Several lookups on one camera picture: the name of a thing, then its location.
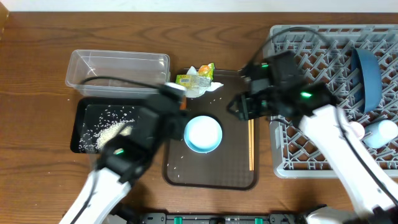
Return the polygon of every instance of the snack package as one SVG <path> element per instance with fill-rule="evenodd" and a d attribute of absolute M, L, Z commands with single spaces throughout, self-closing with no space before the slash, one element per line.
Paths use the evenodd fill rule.
<path fill-rule="evenodd" d="M 196 98 L 206 91 L 214 91 L 223 86 L 221 83 L 212 82 L 214 63 L 202 65 L 197 71 L 191 66 L 186 75 L 177 75 L 176 83 L 187 88 L 186 97 Z"/>
<path fill-rule="evenodd" d="M 214 70 L 214 63 L 210 63 L 208 65 L 202 65 L 199 68 L 197 75 L 213 80 L 213 70 Z"/>

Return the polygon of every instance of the clear plastic container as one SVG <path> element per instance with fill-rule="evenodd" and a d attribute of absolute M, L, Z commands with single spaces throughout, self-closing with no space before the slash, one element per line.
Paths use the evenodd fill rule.
<path fill-rule="evenodd" d="M 169 81 L 169 68 L 170 58 L 166 54 L 75 50 L 65 83 L 84 96 L 145 98 L 157 90 L 116 80 L 92 80 L 85 85 L 80 82 L 94 76 L 112 76 L 159 85 Z"/>

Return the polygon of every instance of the blue bowl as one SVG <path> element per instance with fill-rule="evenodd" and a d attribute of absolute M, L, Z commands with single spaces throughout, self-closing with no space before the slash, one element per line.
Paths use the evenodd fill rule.
<path fill-rule="evenodd" d="M 184 130 L 187 146 L 195 152 L 207 153 L 215 150 L 221 143 L 223 130 L 216 119 L 197 116 L 191 119 Z"/>
<path fill-rule="evenodd" d="M 382 81 L 379 63 L 376 56 L 364 49 L 353 49 L 351 56 L 351 72 L 359 68 L 359 78 L 353 78 L 353 85 L 362 83 L 362 91 L 354 94 L 356 102 L 365 99 L 364 106 L 360 107 L 363 113 L 374 110 L 381 101 Z"/>

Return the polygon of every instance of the white wall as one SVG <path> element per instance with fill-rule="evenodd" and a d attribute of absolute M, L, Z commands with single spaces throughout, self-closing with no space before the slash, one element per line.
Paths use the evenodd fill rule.
<path fill-rule="evenodd" d="M 10 11 L 398 12 L 398 0 L 0 0 L 0 1 Z M 394 23 L 394 22 L 396 21 L 386 21 L 386 23 Z"/>

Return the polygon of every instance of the brown tray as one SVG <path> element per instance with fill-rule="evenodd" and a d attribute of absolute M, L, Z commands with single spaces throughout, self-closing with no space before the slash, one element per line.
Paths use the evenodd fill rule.
<path fill-rule="evenodd" d="M 240 121 L 226 110 L 233 97 L 247 90 L 236 71 L 215 70 L 214 82 L 224 84 L 214 92 L 199 98 L 188 98 L 191 114 L 212 114 L 223 129 L 221 144 L 207 154 L 192 151 L 185 141 L 170 141 L 166 145 L 163 163 L 164 179 L 171 185 L 249 190 L 258 180 L 258 120 L 254 121 L 254 157 L 250 166 L 248 121 Z"/>

